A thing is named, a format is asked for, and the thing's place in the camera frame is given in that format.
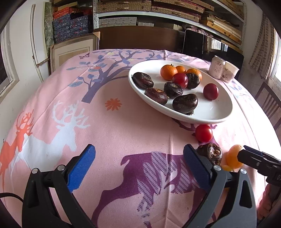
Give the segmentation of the large dark mangosteen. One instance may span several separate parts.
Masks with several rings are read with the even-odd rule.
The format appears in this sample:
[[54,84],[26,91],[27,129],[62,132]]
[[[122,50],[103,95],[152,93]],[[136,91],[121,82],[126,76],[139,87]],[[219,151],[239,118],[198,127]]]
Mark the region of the large dark mangosteen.
[[187,73],[186,76],[188,78],[188,84],[187,84],[188,89],[196,88],[201,82],[201,80],[200,80],[200,78],[198,77],[197,74]]

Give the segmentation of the large orange mandarin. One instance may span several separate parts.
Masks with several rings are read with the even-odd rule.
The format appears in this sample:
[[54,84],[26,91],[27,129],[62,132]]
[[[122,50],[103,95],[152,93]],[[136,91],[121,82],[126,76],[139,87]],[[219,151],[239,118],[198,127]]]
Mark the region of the large orange mandarin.
[[189,68],[186,73],[193,73],[193,74],[196,74],[200,80],[202,80],[202,74],[201,74],[201,71],[199,71],[198,69],[196,68]]

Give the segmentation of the dark shriveled fruit on table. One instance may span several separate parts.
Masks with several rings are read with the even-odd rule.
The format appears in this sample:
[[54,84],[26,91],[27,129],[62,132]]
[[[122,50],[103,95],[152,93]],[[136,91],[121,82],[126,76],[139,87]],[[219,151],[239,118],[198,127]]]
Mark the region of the dark shriveled fruit on table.
[[213,165],[221,165],[222,150],[215,143],[202,144],[196,151],[200,156],[206,157]]

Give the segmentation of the orange kumquat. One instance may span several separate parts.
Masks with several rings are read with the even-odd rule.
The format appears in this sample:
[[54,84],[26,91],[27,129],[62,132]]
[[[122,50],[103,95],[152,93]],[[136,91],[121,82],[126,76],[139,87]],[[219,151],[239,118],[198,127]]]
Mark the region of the orange kumquat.
[[243,146],[236,144],[232,146],[226,154],[227,165],[233,170],[243,166],[243,163],[239,162],[237,158],[238,153],[243,149]]
[[232,166],[231,156],[229,156],[228,152],[223,154],[221,167],[225,171],[229,171],[229,172],[234,171],[233,166]]

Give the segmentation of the pink patterned tablecloth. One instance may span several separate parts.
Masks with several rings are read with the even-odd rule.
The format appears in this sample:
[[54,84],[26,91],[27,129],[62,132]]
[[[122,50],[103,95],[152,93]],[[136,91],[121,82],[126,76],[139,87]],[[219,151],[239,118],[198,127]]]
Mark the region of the pink patterned tablecloth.
[[54,170],[88,144],[95,160],[73,194],[98,227],[182,227],[204,196],[182,158],[199,145],[195,125],[147,105],[128,71],[145,60],[208,69],[166,50],[106,49],[77,55],[29,99],[1,149],[1,191],[24,196],[33,168]]

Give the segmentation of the dark wooden chair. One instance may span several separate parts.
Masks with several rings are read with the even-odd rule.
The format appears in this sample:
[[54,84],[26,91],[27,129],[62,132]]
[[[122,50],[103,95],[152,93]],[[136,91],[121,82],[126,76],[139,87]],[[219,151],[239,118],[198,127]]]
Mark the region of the dark wooden chair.
[[280,98],[266,82],[262,83],[254,98],[277,131],[280,127]]

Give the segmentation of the dark red plum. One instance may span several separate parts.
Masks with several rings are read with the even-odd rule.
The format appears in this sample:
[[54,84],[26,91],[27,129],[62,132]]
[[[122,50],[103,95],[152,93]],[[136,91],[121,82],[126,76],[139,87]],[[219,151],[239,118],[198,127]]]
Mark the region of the dark red plum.
[[188,85],[188,77],[185,73],[176,73],[172,78],[172,82],[185,89]]

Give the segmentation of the white beverage can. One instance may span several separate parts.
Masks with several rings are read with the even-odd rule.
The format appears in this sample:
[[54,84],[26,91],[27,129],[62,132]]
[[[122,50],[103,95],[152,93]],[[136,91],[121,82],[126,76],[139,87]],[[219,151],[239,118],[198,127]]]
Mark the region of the white beverage can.
[[214,56],[211,60],[208,73],[215,79],[221,79],[225,67],[225,60],[219,56]]

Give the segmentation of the small orange on plate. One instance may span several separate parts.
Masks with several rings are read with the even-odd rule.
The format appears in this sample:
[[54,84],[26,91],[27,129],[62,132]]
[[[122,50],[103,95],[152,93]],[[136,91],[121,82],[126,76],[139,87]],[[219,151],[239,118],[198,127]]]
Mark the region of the small orange on plate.
[[183,66],[176,66],[177,72],[181,73],[181,74],[185,74],[186,73],[186,69]]
[[160,70],[161,77],[166,81],[171,81],[173,76],[177,73],[178,73],[178,70],[172,64],[164,65]]

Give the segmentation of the white paper cup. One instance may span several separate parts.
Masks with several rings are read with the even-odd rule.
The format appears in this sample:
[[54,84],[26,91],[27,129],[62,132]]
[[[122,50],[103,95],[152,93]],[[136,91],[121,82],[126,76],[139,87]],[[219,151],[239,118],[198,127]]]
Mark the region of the white paper cup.
[[232,63],[225,61],[224,70],[221,76],[221,80],[230,83],[236,74],[238,73],[239,69]]

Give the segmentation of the framed picture leaning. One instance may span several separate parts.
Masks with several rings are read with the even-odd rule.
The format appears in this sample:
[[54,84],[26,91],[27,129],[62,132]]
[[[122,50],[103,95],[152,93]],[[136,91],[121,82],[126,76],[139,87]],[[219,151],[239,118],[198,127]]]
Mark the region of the framed picture leaning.
[[50,47],[51,73],[76,55],[98,50],[99,42],[100,32],[98,31],[52,45]]

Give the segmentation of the dark wooden cabinet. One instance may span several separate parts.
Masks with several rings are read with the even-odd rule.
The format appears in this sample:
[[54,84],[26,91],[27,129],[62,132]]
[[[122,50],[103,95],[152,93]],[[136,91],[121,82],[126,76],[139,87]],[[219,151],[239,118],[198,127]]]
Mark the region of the dark wooden cabinet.
[[218,49],[212,47],[216,39],[187,29],[185,32],[170,28],[145,26],[118,26],[98,28],[100,48],[137,48],[168,50],[211,61],[218,56],[241,69],[243,54],[228,44],[221,43]]

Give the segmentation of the metal shelving with boxes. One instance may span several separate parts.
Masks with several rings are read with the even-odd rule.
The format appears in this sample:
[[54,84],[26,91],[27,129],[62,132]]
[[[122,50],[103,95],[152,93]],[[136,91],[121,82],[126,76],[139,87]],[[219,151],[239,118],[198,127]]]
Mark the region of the metal shelving with boxes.
[[241,49],[245,20],[243,8],[233,1],[51,1],[53,18],[82,11],[93,13],[94,27],[102,19],[117,16],[151,17],[169,20],[182,27],[200,30]]

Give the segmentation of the window frame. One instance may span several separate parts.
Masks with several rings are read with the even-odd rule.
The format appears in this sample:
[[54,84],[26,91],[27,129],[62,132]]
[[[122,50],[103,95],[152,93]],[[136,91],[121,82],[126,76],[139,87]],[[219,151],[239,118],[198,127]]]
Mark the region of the window frame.
[[19,77],[12,57],[9,25],[10,22],[8,21],[1,32],[1,56],[7,74],[7,78],[1,83],[1,103],[12,88],[19,82]]

